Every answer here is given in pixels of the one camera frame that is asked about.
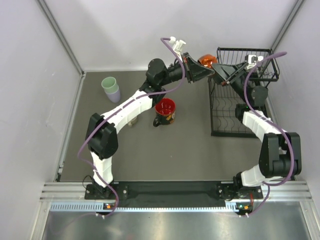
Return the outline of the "orange ceramic mug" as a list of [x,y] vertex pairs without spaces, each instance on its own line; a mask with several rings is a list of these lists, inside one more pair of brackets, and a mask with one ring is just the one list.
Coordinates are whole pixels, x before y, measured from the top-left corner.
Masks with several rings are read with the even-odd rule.
[[218,63],[217,58],[211,54],[205,54],[205,55],[201,56],[197,60],[197,62],[206,68],[212,68],[213,64]]

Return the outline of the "black orange mug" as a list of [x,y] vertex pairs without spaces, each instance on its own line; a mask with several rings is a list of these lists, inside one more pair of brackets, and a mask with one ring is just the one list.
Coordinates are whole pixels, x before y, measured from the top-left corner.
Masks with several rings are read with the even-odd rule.
[[153,126],[170,125],[175,121],[176,104],[170,98],[163,98],[155,105],[156,117]]

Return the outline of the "beige ceramic mug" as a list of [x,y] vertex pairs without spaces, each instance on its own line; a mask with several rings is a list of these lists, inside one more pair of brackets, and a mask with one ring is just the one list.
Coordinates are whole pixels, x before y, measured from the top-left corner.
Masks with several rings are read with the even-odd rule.
[[128,122],[128,126],[129,127],[132,127],[133,125],[135,125],[136,123],[138,122],[138,117],[134,117],[133,119],[131,119],[129,122]]

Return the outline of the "lavender plastic cup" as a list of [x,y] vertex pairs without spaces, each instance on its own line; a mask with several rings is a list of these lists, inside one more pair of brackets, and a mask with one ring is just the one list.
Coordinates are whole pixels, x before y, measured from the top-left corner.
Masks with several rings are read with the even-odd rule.
[[106,89],[104,90],[104,92],[107,95],[108,99],[113,103],[118,103],[121,100],[121,92],[118,86],[113,92],[109,92]]

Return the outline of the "light green plastic cup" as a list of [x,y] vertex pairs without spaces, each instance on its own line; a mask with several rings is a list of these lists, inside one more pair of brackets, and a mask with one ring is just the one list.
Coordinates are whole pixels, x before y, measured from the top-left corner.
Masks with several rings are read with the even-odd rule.
[[107,94],[113,94],[119,88],[117,80],[112,76],[104,78],[101,82],[101,87]]

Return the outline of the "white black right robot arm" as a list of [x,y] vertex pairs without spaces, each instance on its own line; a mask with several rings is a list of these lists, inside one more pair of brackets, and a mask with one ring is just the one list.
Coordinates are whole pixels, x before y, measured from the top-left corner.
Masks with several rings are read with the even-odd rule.
[[247,198],[260,190],[262,184],[279,186],[302,171],[301,138],[296,132],[286,132],[266,115],[265,106],[251,109],[244,103],[234,103],[229,96],[216,96],[218,83],[208,78],[211,113],[211,135],[214,137],[258,138],[262,145],[258,164],[237,173],[232,184],[218,185],[219,195],[230,201]]

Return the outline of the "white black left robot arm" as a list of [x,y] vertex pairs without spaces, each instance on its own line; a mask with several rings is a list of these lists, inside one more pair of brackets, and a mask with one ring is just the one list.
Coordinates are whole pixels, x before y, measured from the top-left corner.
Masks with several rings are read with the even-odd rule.
[[102,115],[95,113],[89,119],[85,141],[93,160],[92,185],[103,199],[113,194],[112,157],[118,150],[118,133],[139,114],[153,108],[165,96],[164,86],[187,79],[196,82],[214,74],[216,57],[206,54],[194,60],[186,52],[169,67],[155,58],[148,64],[146,80],[128,100]]

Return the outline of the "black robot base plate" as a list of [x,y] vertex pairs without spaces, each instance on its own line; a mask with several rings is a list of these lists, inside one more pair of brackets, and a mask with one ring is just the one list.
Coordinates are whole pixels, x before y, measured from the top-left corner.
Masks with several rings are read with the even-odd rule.
[[221,207],[236,195],[221,181],[119,181],[111,187],[119,207]]

